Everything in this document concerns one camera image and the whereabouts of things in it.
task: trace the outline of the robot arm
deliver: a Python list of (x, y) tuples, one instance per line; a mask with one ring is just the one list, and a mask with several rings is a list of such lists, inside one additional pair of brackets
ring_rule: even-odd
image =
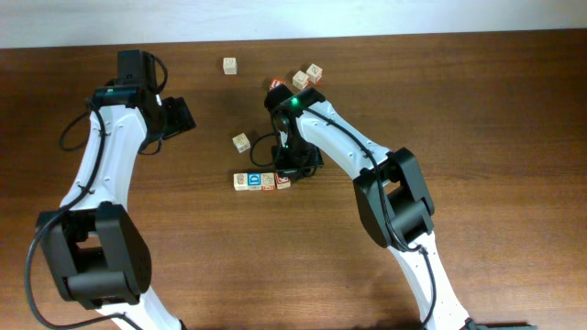
[[(265, 106), (272, 114), (273, 125), (279, 131), (278, 143), (282, 146), (281, 152), (276, 153), (281, 159), (274, 160), (278, 173), (293, 179), (302, 178), (304, 175), (292, 168), (308, 169), (321, 165), (315, 163), (316, 158), (308, 150), (316, 146), (318, 150), (315, 152), (320, 149), (326, 152), (353, 180), (363, 226), (378, 245), (388, 248), (398, 260), (416, 298), (421, 321), (425, 321), (436, 300), (426, 323), (428, 329), (457, 330), (465, 326), (469, 315), (460, 305), (440, 262), (430, 219), (434, 205), (414, 155), (404, 148), (393, 153), (363, 136), (312, 88), (293, 96), (285, 86), (279, 86), (269, 92)], [(379, 173), (374, 172), (371, 159), (357, 140), (369, 150), (378, 164)], [(287, 164), (286, 168), (280, 168), (281, 164)], [(401, 183), (385, 199), (391, 226), (397, 238), (410, 248), (421, 246), (426, 249), (429, 267), (419, 253), (402, 249), (385, 225), (377, 187), (378, 175), (383, 184)], [(434, 287), (429, 272), (433, 273)]]
[[(155, 62), (165, 73), (161, 86)], [(118, 53), (118, 78), (88, 101), (90, 135), (74, 184), (60, 209), (42, 213), (37, 222), (42, 230), (59, 217), (40, 244), (61, 298), (103, 315), (123, 314), (112, 319), (122, 329), (184, 329), (150, 287), (149, 249), (127, 213), (138, 152), (195, 127), (182, 98), (160, 99), (166, 81), (167, 71), (154, 56), (140, 50)], [(94, 236), (101, 247), (78, 246)], [(31, 309), (38, 316), (36, 306)]]

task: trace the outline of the wire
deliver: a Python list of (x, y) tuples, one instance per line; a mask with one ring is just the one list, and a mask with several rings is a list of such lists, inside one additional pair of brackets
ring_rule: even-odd
[(70, 129), (72, 129), (75, 126), (75, 124), (77, 124), (80, 120), (86, 118), (89, 114), (90, 114), (89, 111), (84, 111), (77, 118), (73, 119), (73, 121), (71, 121), (71, 123), (67, 127), (65, 127), (65, 129), (63, 129), (63, 131), (61, 132), (61, 135), (59, 136), (59, 148), (61, 150), (75, 151), (77, 149), (81, 149), (81, 148), (85, 147), (85, 145), (88, 143), (87, 138), (84, 141), (82, 141), (82, 143), (80, 143), (79, 145), (77, 145), (75, 147), (65, 147), (65, 137), (67, 136), (67, 133), (69, 133)]
[(27, 253), (27, 261), (25, 263), (25, 293), (27, 295), (28, 306), (30, 307), (30, 311), (35, 315), (37, 320), (42, 325), (48, 327), (49, 329), (76, 329), (76, 328), (79, 328), (82, 326), (93, 325), (98, 322), (112, 320), (112, 319), (117, 318), (117, 319), (121, 319), (121, 320), (127, 322), (134, 329), (141, 330), (137, 324), (135, 324), (132, 320), (130, 320), (123, 313), (114, 313), (114, 314), (110, 314), (110, 315), (96, 317), (94, 319), (78, 322), (75, 324), (65, 324), (65, 325), (53, 324), (53, 323), (49, 322), (47, 319), (45, 319), (45, 317), (43, 317), (43, 315), (40, 313), (39, 308), (38, 308), (37, 304), (35, 303), (35, 298), (33, 296), (31, 280), (30, 280), (30, 273), (31, 273), (33, 257), (35, 256), (35, 250), (37, 249), (37, 245), (39, 244), (39, 241), (45, 235), (47, 235), (47, 233), (55, 225), (57, 225), (60, 222), (61, 217), (66, 212), (69, 212), (72, 209), (72, 207), (74, 207), (76, 204), (78, 204), (90, 192), (90, 189), (91, 189), (92, 185), (94, 184), (95, 177), (98, 174), (98, 170), (100, 168), (100, 162), (102, 161), (102, 156), (104, 154), (105, 139), (106, 139), (104, 119), (102, 118), (102, 115), (100, 115), (100, 112), (95, 108), (95, 106), (92, 104), (91, 101), (86, 100), (86, 105), (88, 106), (90, 111), (95, 113), (96, 117), (98, 118), (98, 122), (100, 123), (100, 146), (98, 147), (98, 153), (95, 158), (94, 168), (92, 169), (92, 173), (90, 174), (90, 178), (88, 179), (87, 184), (84, 187), (81, 187), (82, 191), (80, 192), (80, 194), (77, 197), (75, 197), (71, 202), (60, 207), (60, 209), (57, 211), (57, 213), (35, 233), (35, 236), (33, 237), (33, 240), (30, 243), (30, 247), (28, 248), (28, 253)]
[(163, 64), (163, 61), (158, 58), (157, 56), (147, 52), (156, 62), (159, 63), (159, 65), (161, 66), (161, 69), (163, 70), (163, 82), (157, 86), (157, 88), (155, 88), (152, 92), (154, 94), (161, 94), (161, 92), (163, 92), (163, 89), (165, 88), (165, 85), (167, 84), (167, 76), (169, 75), (167, 73), (167, 67), (165, 67), (165, 64)]
[[(257, 146), (257, 143), (259, 143), (264, 138), (279, 137), (280, 136), (280, 133), (277, 129), (277, 126), (275, 125), (275, 121), (273, 120), (273, 118), (276, 117), (281, 111), (286, 110), (286, 109), (289, 109), (289, 107), (287, 105), (278, 105), (271, 110), (271, 126), (273, 128), (273, 132), (265, 134), (264, 136), (257, 138), (257, 140), (255, 142), (253, 142), (253, 144), (250, 146), (249, 158), (250, 158), (250, 162), (252, 162), (255, 166), (262, 167), (262, 168), (263, 167), (273, 167), (276, 165), (277, 161), (279, 161), (279, 157), (281, 156), (281, 153), (282, 153), (282, 144), (280, 143), (280, 140), (278, 138), (276, 138), (277, 152), (275, 153), (275, 157), (273, 158), (272, 162), (269, 162), (266, 164), (259, 164), (254, 159), (253, 151), (254, 151), (255, 147)], [(301, 172), (302, 176), (304, 176), (306, 178), (314, 176), (316, 174), (317, 169), (318, 169), (319, 158), (318, 158), (318, 148), (317, 147), (314, 148), (314, 154), (315, 154), (315, 165), (314, 165), (314, 168), (312, 169), (312, 172), (309, 175), (306, 174), (306, 170), (303, 170), (304, 166), (301, 166), (298, 169), (298, 172)]]
[(430, 260), (428, 258), (428, 251), (422, 245), (417, 245), (416, 247), (409, 247), (404, 242), (402, 242), (398, 239), (398, 236), (395, 233), (395, 230), (393, 229), (393, 227), (391, 225), (389, 214), (387, 212), (387, 204), (385, 203), (386, 195), (385, 195), (385, 190), (383, 189), (383, 182), (382, 182), (381, 175), (379, 175), (379, 165), (377, 164), (377, 161), (373, 157), (371, 151), (368, 150), (359, 141), (359, 139), (357, 137), (355, 137), (352, 133), (350, 133), (345, 127), (337, 124), (334, 120), (332, 120), (324, 115), (321, 115), (318, 112), (316, 112), (310, 108), (307, 108), (307, 107), (302, 108), (302, 110), (307, 111), (314, 116), (317, 116), (318, 118), (326, 121), (328, 125), (332, 125), (333, 127), (336, 127), (337, 129), (339, 129), (340, 131), (345, 133), (347, 136), (349, 136), (349, 138), (351, 138), (353, 141), (355, 141), (355, 143), (357, 143), (357, 145), (360, 147), (360, 149), (365, 153), (365, 155), (367, 155), (367, 157), (369, 158), (369, 160), (373, 164), (373, 170), (374, 170), (376, 177), (377, 177), (377, 187), (379, 190), (379, 196), (380, 196), (380, 201), (382, 203), (383, 216), (385, 218), (385, 226), (387, 227), (387, 230), (392, 234), (393, 240), (394, 240), (394, 242), (396, 242), (399, 245), (400, 250), (403, 249), (404, 252), (405, 251), (406, 252), (420, 252), (420, 254), (422, 254), (422, 256), (424, 257), (424, 260), (426, 262), (426, 267), (428, 269), (428, 275), (430, 275), (430, 282), (432, 284), (432, 303), (430, 305), (430, 310), (428, 311), (428, 315), (426, 316), (426, 318), (422, 322), (422, 329), (426, 329), (427, 323), (432, 318), (432, 314), (434, 312), (434, 308), (436, 306), (436, 301), (437, 301), (437, 285), (436, 285), (436, 280), (434, 278), (434, 271), (432, 270), (432, 265), (430, 265)]
[(428, 269), (428, 275), (430, 275), (430, 283), (432, 284), (432, 303), (430, 304), (430, 310), (428, 310), (428, 315), (422, 321), (421, 330), (426, 329), (426, 325), (432, 318), (432, 313), (434, 312), (434, 307), (437, 305), (437, 282), (434, 279), (434, 271), (432, 271), (432, 265), (430, 265), (430, 259), (428, 258), (428, 250), (425, 247), (421, 247), (419, 249), (420, 254), (424, 257), (424, 261), (426, 262), (426, 268)]
[(257, 140), (255, 142), (253, 142), (252, 145), (250, 145), (250, 151), (249, 151), (250, 162), (252, 162), (257, 167), (271, 167), (271, 166), (274, 166), (275, 163), (277, 162), (277, 159), (279, 158), (279, 156), (280, 156), (280, 154), (282, 152), (282, 146), (281, 145), (278, 145), (278, 147), (277, 147), (277, 152), (275, 153), (275, 158), (271, 162), (268, 162), (266, 164), (259, 164), (257, 161), (255, 161), (255, 157), (253, 156), (253, 151), (255, 150), (255, 147), (257, 146), (257, 143), (259, 143), (264, 138), (278, 137), (278, 136), (279, 136), (279, 133), (273, 132), (273, 133), (267, 133), (264, 136), (257, 138)]
[(138, 154), (139, 155), (143, 155), (143, 156), (153, 156), (153, 155), (157, 155), (160, 151), (161, 151), (161, 147), (163, 146), (163, 138), (159, 137), (159, 143), (157, 145), (157, 150), (151, 152), (151, 153), (145, 153), (142, 151), (139, 151)]

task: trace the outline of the wood grain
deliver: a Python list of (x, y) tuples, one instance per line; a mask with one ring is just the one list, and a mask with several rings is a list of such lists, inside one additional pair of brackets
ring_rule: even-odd
[[(312, 62), (324, 69), (319, 90), (354, 127), (418, 157), (443, 264), (472, 317), (587, 324), (587, 30), (561, 30), (0, 50), (3, 328), (40, 328), (24, 260), (38, 213), (58, 206), (82, 158), (57, 138), (116, 75), (116, 52), (137, 47), (165, 61), (164, 95), (183, 96), (198, 125), (138, 158), (128, 203), (152, 285), (190, 329), (417, 322), (403, 273), (364, 232), (331, 159), (289, 190), (232, 188), (231, 173), (252, 166), (231, 138), (269, 131), (270, 79), (290, 84)], [(223, 74), (225, 56), (238, 59), (237, 76)], [(40, 255), (33, 271), (50, 320), (94, 315), (60, 300)]]

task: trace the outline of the wooden block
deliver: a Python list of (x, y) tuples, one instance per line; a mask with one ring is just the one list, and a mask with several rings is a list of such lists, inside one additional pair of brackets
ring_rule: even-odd
[(250, 148), (250, 142), (245, 133), (240, 133), (233, 137), (232, 143), (235, 144), (235, 147), (237, 147), (237, 150), (240, 153)]
[(322, 69), (319, 66), (312, 64), (305, 72), (310, 77), (310, 82), (318, 83), (322, 78)]
[(260, 173), (249, 173), (247, 184), (249, 185), (249, 190), (251, 191), (261, 190)]
[(273, 88), (275, 88), (275, 87), (277, 87), (277, 86), (279, 86), (281, 84), (284, 84), (284, 83), (285, 83), (284, 81), (281, 81), (279, 79), (273, 79), (271, 81), (271, 85), (269, 86), (269, 90), (272, 90)]
[(303, 90), (305, 87), (307, 87), (309, 79), (310, 77), (308, 77), (307, 74), (298, 71), (293, 77), (293, 86), (300, 90)]
[(237, 74), (237, 59), (224, 58), (222, 69), (224, 69), (224, 74)]
[(275, 173), (275, 181), (277, 182), (277, 189), (285, 189), (292, 186), (292, 182), (288, 177), (280, 177)]
[(235, 190), (237, 191), (241, 191), (241, 190), (248, 190), (249, 189), (249, 184), (247, 183), (247, 179), (248, 179), (248, 175), (247, 173), (236, 173), (234, 175), (234, 180), (235, 180)]
[(275, 190), (275, 177), (273, 173), (262, 173), (260, 176), (262, 190)]

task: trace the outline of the black cable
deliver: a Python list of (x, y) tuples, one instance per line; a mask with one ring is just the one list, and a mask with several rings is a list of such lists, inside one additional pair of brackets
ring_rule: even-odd
[(153, 156), (153, 155), (157, 155), (160, 151), (161, 151), (161, 147), (163, 146), (163, 138), (159, 137), (159, 144), (157, 145), (157, 150), (151, 152), (151, 153), (145, 153), (142, 151), (139, 151), (138, 154), (139, 155), (143, 155), (143, 156)]
[(434, 279), (434, 272), (432, 271), (432, 265), (430, 265), (430, 259), (428, 258), (428, 250), (425, 247), (421, 247), (419, 249), (420, 254), (424, 257), (424, 261), (426, 262), (426, 267), (428, 268), (428, 275), (430, 275), (430, 283), (432, 284), (432, 303), (430, 304), (430, 310), (428, 310), (428, 315), (422, 321), (421, 330), (426, 329), (426, 325), (428, 321), (432, 318), (432, 313), (434, 312), (434, 307), (437, 305), (437, 282)]
[(159, 63), (161, 69), (163, 70), (163, 82), (152, 91), (154, 94), (161, 94), (161, 92), (163, 92), (163, 89), (165, 88), (165, 85), (167, 84), (167, 68), (165, 67), (165, 64), (163, 64), (163, 61), (160, 58), (151, 53), (149, 53), (149, 55), (152, 56), (153, 59)]
[(345, 133), (347, 136), (349, 136), (349, 138), (351, 138), (353, 141), (355, 141), (355, 143), (357, 143), (357, 145), (360, 147), (360, 149), (365, 153), (365, 155), (367, 155), (367, 157), (369, 158), (369, 160), (373, 164), (373, 170), (374, 170), (375, 175), (377, 177), (377, 187), (379, 190), (379, 196), (380, 196), (380, 201), (382, 203), (383, 216), (385, 218), (385, 226), (387, 227), (387, 230), (392, 234), (394, 241), (401, 248), (403, 248), (404, 251), (420, 252), (420, 254), (422, 254), (422, 256), (424, 256), (424, 260), (426, 262), (426, 267), (428, 269), (428, 275), (430, 275), (430, 282), (432, 283), (432, 304), (430, 305), (430, 310), (428, 311), (428, 315), (426, 316), (426, 318), (422, 322), (422, 329), (426, 329), (426, 325), (427, 325), (428, 321), (430, 321), (430, 319), (432, 318), (432, 313), (434, 312), (434, 308), (436, 306), (436, 301), (437, 301), (437, 285), (436, 285), (436, 280), (434, 278), (434, 271), (432, 270), (432, 265), (430, 265), (430, 260), (428, 258), (428, 252), (425, 247), (423, 247), (422, 245), (417, 245), (416, 247), (409, 247), (398, 239), (398, 236), (395, 233), (395, 230), (393, 229), (393, 227), (391, 225), (389, 214), (387, 213), (387, 204), (385, 203), (386, 195), (385, 195), (385, 190), (383, 189), (382, 178), (381, 178), (381, 175), (379, 174), (379, 165), (377, 164), (377, 161), (375, 160), (375, 158), (371, 154), (371, 151), (368, 150), (359, 141), (359, 139), (357, 137), (355, 137), (352, 133), (350, 133), (345, 127), (337, 124), (334, 120), (332, 120), (324, 115), (321, 115), (318, 112), (316, 112), (310, 108), (305, 107), (305, 108), (302, 108), (302, 110), (307, 111), (314, 116), (317, 116), (318, 118), (326, 121), (328, 125), (332, 125), (333, 127), (336, 127), (337, 129), (339, 129), (340, 131)]
[(257, 138), (257, 140), (255, 142), (253, 142), (253, 144), (250, 145), (250, 151), (249, 151), (250, 162), (252, 162), (257, 167), (271, 167), (271, 166), (275, 165), (275, 162), (277, 162), (277, 159), (279, 158), (279, 156), (282, 152), (281, 144), (278, 145), (278, 147), (277, 147), (277, 152), (275, 154), (275, 158), (271, 162), (268, 162), (266, 164), (259, 164), (257, 161), (255, 161), (255, 157), (253, 156), (253, 151), (255, 150), (257, 143), (259, 143), (264, 138), (278, 137), (278, 136), (279, 136), (279, 133), (273, 132), (273, 133), (267, 133), (264, 136)]
[(65, 147), (65, 137), (67, 136), (67, 133), (69, 133), (70, 129), (72, 129), (72, 127), (75, 126), (75, 124), (77, 124), (80, 120), (86, 118), (89, 114), (90, 114), (89, 111), (84, 111), (77, 118), (73, 119), (73, 121), (71, 121), (71, 123), (67, 127), (65, 127), (65, 129), (63, 129), (63, 131), (61, 132), (61, 135), (59, 136), (59, 148), (61, 150), (75, 151), (77, 149), (81, 149), (81, 148), (85, 147), (85, 145), (88, 143), (87, 138), (84, 141), (82, 141), (82, 143), (80, 143), (79, 145), (77, 145), (75, 147)]
[(82, 191), (80, 194), (75, 197), (71, 202), (65, 204), (64, 206), (60, 207), (59, 211), (47, 222), (43, 225), (33, 237), (32, 242), (30, 243), (30, 247), (28, 248), (27, 253), (27, 261), (25, 263), (25, 293), (27, 295), (28, 306), (30, 307), (30, 311), (35, 315), (37, 320), (44, 326), (48, 327), (49, 329), (75, 329), (86, 325), (93, 325), (98, 322), (112, 320), (112, 319), (121, 319), (127, 322), (130, 326), (137, 330), (141, 330), (137, 324), (135, 324), (132, 320), (130, 320), (126, 315), (123, 313), (114, 313), (110, 315), (105, 315), (101, 317), (96, 317), (94, 319), (90, 319), (87, 321), (78, 322), (75, 324), (65, 324), (65, 325), (58, 325), (49, 322), (43, 315), (40, 313), (37, 304), (35, 303), (35, 298), (33, 296), (32, 286), (30, 282), (30, 273), (32, 268), (33, 257), (35, 256), (35, 250), (37, 249), (37, 245), (39, 241), (47, 235), (47, 233), (57, 225), (61, 217), (66, 213), (69, 212), (72, 207), (74, 207), (77, 203), (79, 203), (89, 192), (90, 188), (94, 184), (95, 177), (98, 174), (98, 170), (100, 168), (100, 162), (102, 161), (102, 156), (104, 154), (104, 147), (105, 147), (105, 139), (106, 139), (106, 132), (105, 132), (105, 125), (104, 119), (100, 115), (100, 112), (95, 108), (95, 106), (90, 102), (86, 101), (86, 105), (88, 108), (93, 111), (97, 118), (98, 122), (100, 123), (100, 146), (98, 148), (98, 153), (95, 158), (94, 168), (92, 169), (92, 173), (90, 174), (90, 178), (84, 187), (82, 187)]

